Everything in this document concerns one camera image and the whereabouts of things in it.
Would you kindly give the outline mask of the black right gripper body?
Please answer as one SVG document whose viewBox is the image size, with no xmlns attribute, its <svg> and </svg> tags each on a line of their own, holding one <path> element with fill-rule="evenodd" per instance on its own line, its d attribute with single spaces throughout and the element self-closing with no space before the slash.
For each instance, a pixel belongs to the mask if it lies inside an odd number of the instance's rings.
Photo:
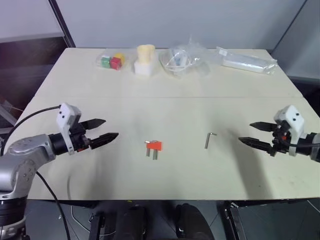
<svg viewBox="0 0 320 240">
<path fill-rule="evenodd" d="M 276 153 L 286 154 L 289 151 L 291 143 L 291 133 L 289 132 L 290 125 L 283 120 L 279 124 L 273 123 L 271 125 L 271 132 L 273 136 L 272 146 L 268 150 L 268 154 L 272 157 Z"/>
</svg>

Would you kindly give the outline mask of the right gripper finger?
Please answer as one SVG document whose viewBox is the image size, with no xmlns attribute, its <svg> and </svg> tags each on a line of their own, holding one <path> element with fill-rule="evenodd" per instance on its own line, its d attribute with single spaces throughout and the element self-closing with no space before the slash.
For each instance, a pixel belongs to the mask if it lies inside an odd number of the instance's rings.
<svg viewBox="0 0 320 240">
<path fill-rule="evenodd" d="M 264 132 L 274 132 L 278 128 L 278 125 L 275 123 L 269 123 L 269 122 L 263 122 L 263 121 L 253 122 L 253 123 L 250 123 L 249 125 L 255 129 L 258 129 Z"/>
<path fill-rule="evenodd" d="M 273 147 L 269 143 L 260 141 L 259 139 L 256 139 L 256 138 L 239 137 L 238 139 L 243 144 L 245 144 L 251 148 L 254 148 L 254 149 L 258 149 L 258 150 L 265 151 L 265 152 L 270 152 L 273 149 Z"/>
</svg>

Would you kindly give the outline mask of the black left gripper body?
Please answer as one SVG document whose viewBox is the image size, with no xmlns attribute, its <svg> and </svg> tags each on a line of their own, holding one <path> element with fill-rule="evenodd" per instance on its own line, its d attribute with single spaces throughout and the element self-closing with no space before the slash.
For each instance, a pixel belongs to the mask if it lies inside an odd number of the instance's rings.
<svg viewBox="0 0 320 240">
<path fill-rule="evenodd" d="M 89 130 L 89 128 L 89 121 L 74 123 L 71 126 L 69 130 L 69 137 L 71 139 L 73 149 L 76 152 L 81 152 L 89 148 L 90 140 L 85 136 L 86 130 Z"/>
</svg>

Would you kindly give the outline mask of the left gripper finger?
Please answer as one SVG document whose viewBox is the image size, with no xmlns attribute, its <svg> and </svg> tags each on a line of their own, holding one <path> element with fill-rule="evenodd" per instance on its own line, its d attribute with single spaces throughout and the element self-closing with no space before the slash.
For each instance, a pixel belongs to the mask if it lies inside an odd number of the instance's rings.
<svg viewBox="0 0 320 240">
<path fill-rule="evenodd" d="M 104 119 L 94 118 L 94 119 L 90 119 L 90 120 L 86 120 L 86 121 L 81 122 L 81 126 L 85 130 L 92 130 L 92 129 L 95 129 L 95 128 L 101 126 L 105 122 L 106 122 L 106 120 L 104 120 Z"/>
<path fill-rule="evenodd" d="M 97 137 L 95 139 L 91 139 L 89 146 L 92 150 L 99 148 L 99 147 L 102 147 L 104 145 L 109 144 L 113 140 L 115 140 L 118 137 L 118 135 L 119 135 L 118 132 L 109 132 L 109 133 L 100 135 L 99 137 Z"/>
</svg>

